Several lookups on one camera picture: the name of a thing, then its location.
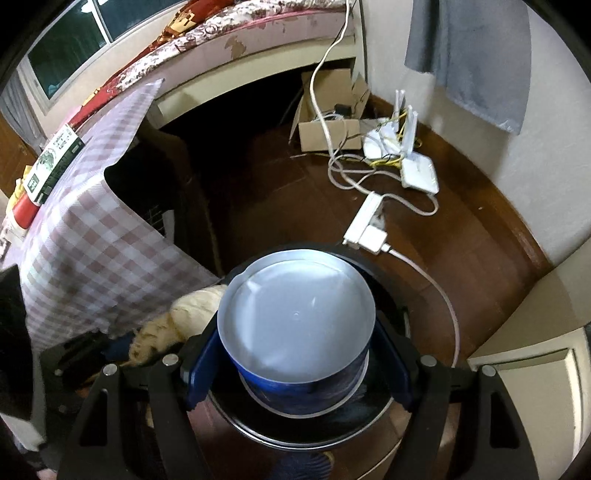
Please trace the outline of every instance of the window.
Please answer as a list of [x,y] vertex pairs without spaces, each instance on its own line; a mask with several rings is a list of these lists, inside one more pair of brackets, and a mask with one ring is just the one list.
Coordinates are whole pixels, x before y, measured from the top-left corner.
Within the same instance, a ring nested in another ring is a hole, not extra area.
[[40,90],[51,99],[102,48],[178,3],[178,0],[79,0],[73,3],[28,53]]
[[178,0],[98,0],[105,28],[114,40]]
[[61,17],[29,52],[29,62],[47,98],[106,45],[92,11],[82,0]]

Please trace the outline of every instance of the wooden cabinet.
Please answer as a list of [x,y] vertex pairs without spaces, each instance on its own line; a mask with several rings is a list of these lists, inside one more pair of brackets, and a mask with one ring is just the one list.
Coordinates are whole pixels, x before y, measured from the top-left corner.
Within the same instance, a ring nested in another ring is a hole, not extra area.
[[0,190],[7,197],[14,192],[15,181],[21,178],[25,166],[33,165],[36,159],[29,146],[0,115]]

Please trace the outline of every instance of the screw head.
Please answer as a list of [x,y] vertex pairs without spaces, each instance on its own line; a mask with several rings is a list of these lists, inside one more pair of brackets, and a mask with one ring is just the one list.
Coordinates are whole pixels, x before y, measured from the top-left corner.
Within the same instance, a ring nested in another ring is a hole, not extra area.
[[435,357],[434,356],[431,356],[431,355],[423,355],[421,357],[421,363],[425,367],[434,367],[435,365],[437,365],[437,360],[435,360]]
[[117,365],[109,364],[103,368],[103,373],[107,376],[113,375],[117,371]]
[[485,365],[482,367],[482,373],[487,377],[494,377],[496,375],[496,369],[492,365]]
[[164,365],[166,365],[167,367],[175,365],[177,362],[178,362],[178,355],[176,355],[174,353],[169,353],[168,355],[165,355],[164,358],[162,359],[162,363]]

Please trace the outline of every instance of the white cabinet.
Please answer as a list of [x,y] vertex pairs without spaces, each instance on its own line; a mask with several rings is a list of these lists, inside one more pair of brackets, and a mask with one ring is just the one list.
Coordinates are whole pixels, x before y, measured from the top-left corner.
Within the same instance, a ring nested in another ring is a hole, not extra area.
[[493,365],[530,440],[540,480],[557,480],[591,429],[591,362],[584,329],[514,350],[468,359]]

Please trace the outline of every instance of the cardboard box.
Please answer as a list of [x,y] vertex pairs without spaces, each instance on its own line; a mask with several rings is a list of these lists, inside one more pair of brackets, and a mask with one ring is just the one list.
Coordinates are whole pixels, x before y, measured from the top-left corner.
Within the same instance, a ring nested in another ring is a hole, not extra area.
[[84,143],[69,125],[61,127],[23,181],[25,191],[36,205],[42,205],[57,181],[78,155]]
[[[327,151],[326,137],[321,123],[314,119],[316,113],[310,99],[310,79],[312,72],[301,75],[304,85],[304,95],[295,113],[291,126],[290,140],[296,130],[300,134],[302,152]],[[321,70],[314,81],[316,100],[322,112],[331,112],[335,105],[350,105],[352,117],[344,120],[327,120],[333,148],[337,149],[343,142],[345,150],[360,150],[362,138],[359,135],[359,119],[365,110],[369,99],[369,87],[361,76],[358,76],[351,86],[351,72],[349,69]]]

